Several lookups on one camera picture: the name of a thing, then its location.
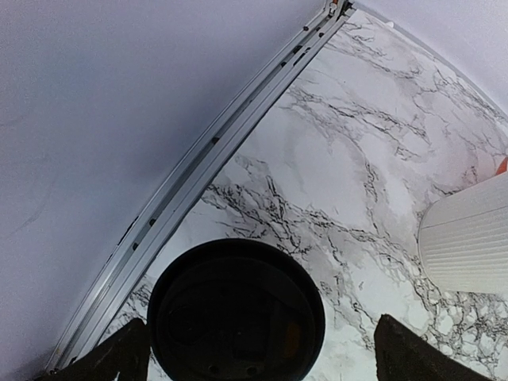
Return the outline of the orange white bowl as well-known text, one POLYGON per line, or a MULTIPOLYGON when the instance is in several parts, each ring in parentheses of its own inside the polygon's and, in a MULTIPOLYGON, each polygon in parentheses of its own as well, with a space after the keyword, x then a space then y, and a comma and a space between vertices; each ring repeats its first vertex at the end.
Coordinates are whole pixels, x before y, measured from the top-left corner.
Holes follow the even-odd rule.
POLYGON ((501 175, 502 173, 507 172, 508 166, 508 157, 505 157, 502 162, 499 164, 498 169, 496 171, 496 175, 501 175))

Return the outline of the left side table rail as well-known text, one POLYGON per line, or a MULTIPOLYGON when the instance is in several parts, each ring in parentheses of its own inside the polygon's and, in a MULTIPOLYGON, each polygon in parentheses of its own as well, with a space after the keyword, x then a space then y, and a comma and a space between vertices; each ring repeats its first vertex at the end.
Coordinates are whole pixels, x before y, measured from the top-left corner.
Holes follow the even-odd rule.
POLYGON ((206 128, 109 255, 45 371, 65 368, 99 342, 131 290, 214 176, 353 12, 347 1, 328 1, 322 12, 306 23, 206 128))

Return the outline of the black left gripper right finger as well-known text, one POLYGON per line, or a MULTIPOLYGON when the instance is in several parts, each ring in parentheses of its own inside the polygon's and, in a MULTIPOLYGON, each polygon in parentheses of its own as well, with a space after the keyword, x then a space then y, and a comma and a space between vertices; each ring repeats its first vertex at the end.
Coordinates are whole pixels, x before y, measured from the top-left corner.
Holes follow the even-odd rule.
POLYGON ((378 380, 467 381, 486 377, 425 342, 389 314, 378 321, 374 332, 378 380))

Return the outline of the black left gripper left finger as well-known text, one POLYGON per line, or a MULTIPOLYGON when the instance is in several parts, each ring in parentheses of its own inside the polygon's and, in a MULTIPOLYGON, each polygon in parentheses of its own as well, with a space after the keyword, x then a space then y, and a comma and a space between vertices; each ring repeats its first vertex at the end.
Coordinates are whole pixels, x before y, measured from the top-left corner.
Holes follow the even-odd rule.
POLYGON ((40 376, 47 381, 140 380, 148 377, 148 327, 132 319, 80 360, 64 369, 40 376))

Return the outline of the white utensil holder cup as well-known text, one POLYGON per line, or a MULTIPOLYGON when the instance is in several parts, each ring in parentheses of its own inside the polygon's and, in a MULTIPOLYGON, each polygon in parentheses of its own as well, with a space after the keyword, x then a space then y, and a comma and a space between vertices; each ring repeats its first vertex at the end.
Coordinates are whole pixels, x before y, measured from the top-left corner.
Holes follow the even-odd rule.
POLYGON ((442 290, 505 294, 507 174, 432 204, 419 226, 418 254, 442 290))

